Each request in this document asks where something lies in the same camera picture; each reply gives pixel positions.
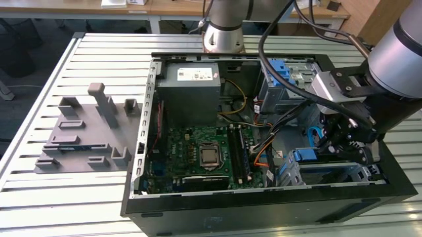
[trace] floor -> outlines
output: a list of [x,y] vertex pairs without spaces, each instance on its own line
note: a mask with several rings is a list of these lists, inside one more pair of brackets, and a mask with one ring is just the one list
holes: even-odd
[[[36,71],[23,78],[10,78],[0,70],[0,80],[6,86],[43,86],[61,57],[73,33],[87,31],[84,20],[65,20],[64,28],[59,28],[57,22],[52,19],[33,20],[33,23],[44,41],[44,44],[40,47],[29,51],[36,64]],[[161,21],[161,33],[185,34],[195,28],[196,24],[196,22]],[[89,25],[91,29],[88,30],[95,33],[145,33],[145,31],[151,31],[148,22],[143,20],[91,20]],[[262,23],[246,23],[243,25],[243,32],[246,35],[260,35],[264,27],[266,26],[263,26]],[[288,35],[296,35],[296,25],[292,24],[290,28],[291,32],[284,32]],[[0,99],[0,140],[13,138],[41,91],[41,88],[39,87],[10,87],[9,89],[14,94],[14,99],[12,101],[4,101]],[[0,141],[0,158],[6,147],[8,143]]]

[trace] orange wire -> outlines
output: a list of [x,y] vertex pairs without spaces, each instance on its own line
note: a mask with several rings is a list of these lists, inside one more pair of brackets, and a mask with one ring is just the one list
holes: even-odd
[[271,144],[272,141],[274,141],[274,138],[272,138],[272,140],[266,144],[266,146],[262,148],[262,150],[259,151],[258,156],[256,156],[256,158],[255,158],[255,160],[254,160],[254,165],[268,166],[268,164],[266,164],[266,163],[258,163],[258,160],[259,160],[259,157],[262,156],[262,154],[263,154],[266,148],[268,147],[268,145]]

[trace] aluminum slotted table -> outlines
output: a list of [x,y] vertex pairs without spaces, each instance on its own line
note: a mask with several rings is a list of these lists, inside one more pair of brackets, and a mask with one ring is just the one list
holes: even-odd
[[[199,36],[79,34],[52,72],[40,96],[0,161],[0,236],[144,236],[120,217],[125,172],[43,174],[32,172],[51,135],[63,96],[95,103],[89,83],[101,82],[116,103],[143,101],[151,52],[200,52]],[[259,37],[244,37],[247,53],[258,52]],[[363,61],[352,46],[318,38],[270,37],[266,52],[327,54],[335,67]],[[384,141],[410,181],[422,193],[422,116],[412,115]],[[420,236],[422,195],[382,206],[335,225],[213,233],[216,236]]]

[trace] wooden desk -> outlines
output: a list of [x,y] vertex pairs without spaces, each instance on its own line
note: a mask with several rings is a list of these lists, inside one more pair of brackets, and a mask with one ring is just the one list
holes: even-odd
[[[149,14],[160,16],[160,20],[200,20],[203,14],[203,3],[200,0],[153,0]],[[331,11],[326,7],[314,7],[315,22],[327,24],[332,29],[340,29],[343,21],[350,17],[348,12],[340,6],[338,11]],[[298,23],[299,15],[294,11],[288,18],[283,19],[283,23]]]
[[[303,14],[308,14],[308,9],[302,10]],[[203,3],[200,0],[153,0],[151,5],[149,14],[152,15],[187,15],[187,16],[201,16],[203,14]],[[350,17],[348,12],[340,6],[338,11],[331,11],[324,7],[314,7],[315,18],[342,18]],[[299,18],[296,12],[290,15],[291,18]]]
[[[145,5],[128,4],[127,8],[101,9],[101,0],[0,0],[0,17],[4,18],[52,18],[52,19],[105,19],[148,20],[152,34],[159,34],[160,20],[199,21],[201,18],[201,1],[148,0]],[[340,7],[338,12],[315,7],[318,24],[328,24],[339,29],[350,17]],[[298,13],[292,12],[284,23],[298,23]]]
[[131,14],[131,11],[144,11],[148,14],[151,5],[152,0],[145,5],[101,9],[101,0],[0,0],[0,12]]

